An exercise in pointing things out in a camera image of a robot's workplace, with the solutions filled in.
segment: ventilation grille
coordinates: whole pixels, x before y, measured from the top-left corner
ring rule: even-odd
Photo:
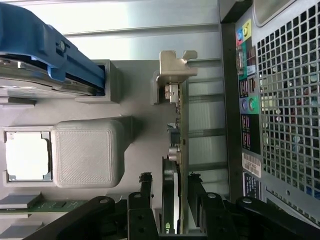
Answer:
[[[263,170],[320,200],[320,3],[257,44]]]
[[[311,216],[309,213],[303,211],[301,208],[299,208],[298,206],[294,205],[293,203],[291,203],[289,200],[287,200],[285,197],[282,197],[281,195],[279,195],[278,193],[276,193],[273,190],[268,190],[267,191],[269,193],[271,193],[272,195],[274,195],[275,197],[277,197],[278,199],[280,199],[282,202],[284,202],[285,204],[287,204],[288,206],[290,206],[291,208],[293,208],[294,210],[296,210],[298,213],[300,213],[301,215],[305,216],[307,219],[311,220],[313,223],[317,224],[318,226],[320,226],[320,221],[319,219],[314,218],[313,216]]]

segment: usb port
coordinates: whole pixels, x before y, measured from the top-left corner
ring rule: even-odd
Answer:
[[[246,121],[246,128],[250,129],[250,124],[249,124],[249,116],[245,116],[245,121]]]
[[[248,94],[248,80],[244,81],[244,94],[247,95]]]
[[[254,78],[249,79],[249,93],[254,93],[256,88],[256,82]]]
[[[241,81],[240,82],[240,96],[243,96],[245,95],[245,85],[244,85],[244,82]]]
[[[246,116],[242,116],[241,122],[242,122],[242,129],[246,129]]]
[[[247,146],[250,148],[250,133],[246,134],[246,141],[247,141]]]

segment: rear i/o panel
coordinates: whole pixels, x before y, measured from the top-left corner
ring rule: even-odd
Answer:
[[[246,176],[250,186],[320,227],[320,2],[301,2],[255,26],[255,46],[249,24],[236,31],[242,167],[260,182]]]

